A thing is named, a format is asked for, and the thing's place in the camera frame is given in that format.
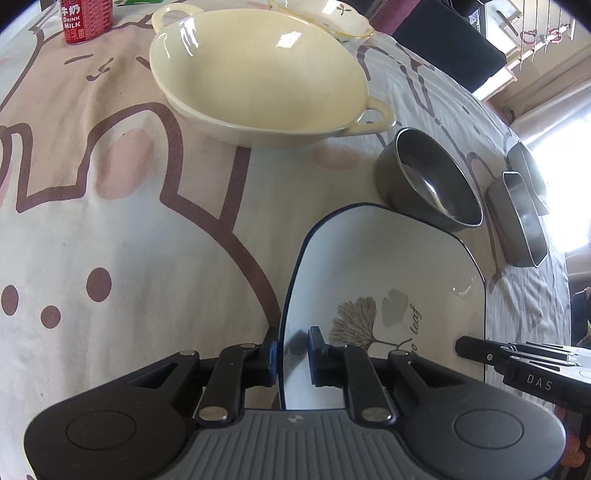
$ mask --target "bowl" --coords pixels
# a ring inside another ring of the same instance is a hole
[[[523,143],[517,142],[507,154],[507,163],[512,170],[519,172],[521,178],[523,178],[527,189],[530,191],[538,215],[548,215],[550,210],[546,199],[546,182],[542,178],[540,169],[530,150]]]
[[[548,255],[548,244],[521,175],[516,171],[504,171],[486,189],[486,202],[491,208],[505,259],[515,267],[539,267]]]
[[[402,128],[380,153],[375,184],[384,202],[449,232],[482,223],[480,200],[454,159],[434,139]]]
[[[341,43],[367,40],[375,30],[352,6],[337,0],[268,0],[269,9],[295,15],[326,30]]]
[[[454,344],[462,335],[484,338],[485,303],[480,271],[452,234],[370,203],[331,213],[306,236],[287,291],[278,343],[282,406],[343,407],[342,390],[311,383],[311,326],[332,345],[352,343],[376,358],[414,351],[484,380],[485,366],[460,358]]]
[[[164,25],[180,10],[190,17]],[[198,130],[241,147],[298,147],[392,127],[357,60],[319,27],[279,12],[204,12],[170,4],[152,16],[150,65],[158,87]],[[382,120],[362,124],[367,109]]]

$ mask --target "metal bowl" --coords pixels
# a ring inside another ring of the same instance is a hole
[[[538,267],[548,244],[534,202],[521,175],[504,171],[486,190],[506,260],[516,267]]]
[[[454,159],[414,128],[398,131],[380,153],[375,184],[387,205],[449,232],[482,223],[482,206]]]
[[[529,149],[523,143],[517,142],[507,154],[507,163],[511,170],[519,172],[523,178],[538,215],[548,215],[550,210],[546,199],[546,183]]]

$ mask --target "finger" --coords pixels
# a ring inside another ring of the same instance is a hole
[[[564,448],[564,456],[574,456],[581,449],[581,441],[579,437],[573,435],[572,432],[566,434],[566,447]]]
[[[556,407],[554,409],[554,415],[556,415],[560,420],[564,420],[564,417],[566,417],[566,408]]]
[[[579,468],[585,462],[585,454],[581,451],[578,451],[575,455],[571,456],[564,456],[560,461],[562,466],[567,468]]]

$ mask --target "gray ribbed panel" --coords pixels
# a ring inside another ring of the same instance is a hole
[[[234,426],[199,434],[160,480],[434,480],[390,432],[344,410],[248,410]]]

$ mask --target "table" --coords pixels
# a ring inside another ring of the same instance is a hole
[[[310,228],[344,205],[381,202],[374,161],[400,126],[439,141],[480,195],[517,141],[469,92],[377,34],[347,48],[395,128],[296,150],[222,144],[171,113],[152,79],[159,6],[120,4],[111,32],[75,47],[53,6],[0,54],[3,480],[31,477],[22,435],[40,410],[180,350],[206,358],[262,341]],[[459,236],[486,279],[488,338],[570,343],[563,254],[550,246],[538,269],[506,265],[488,211]],[[248,397],[268,407],[275,390]]]

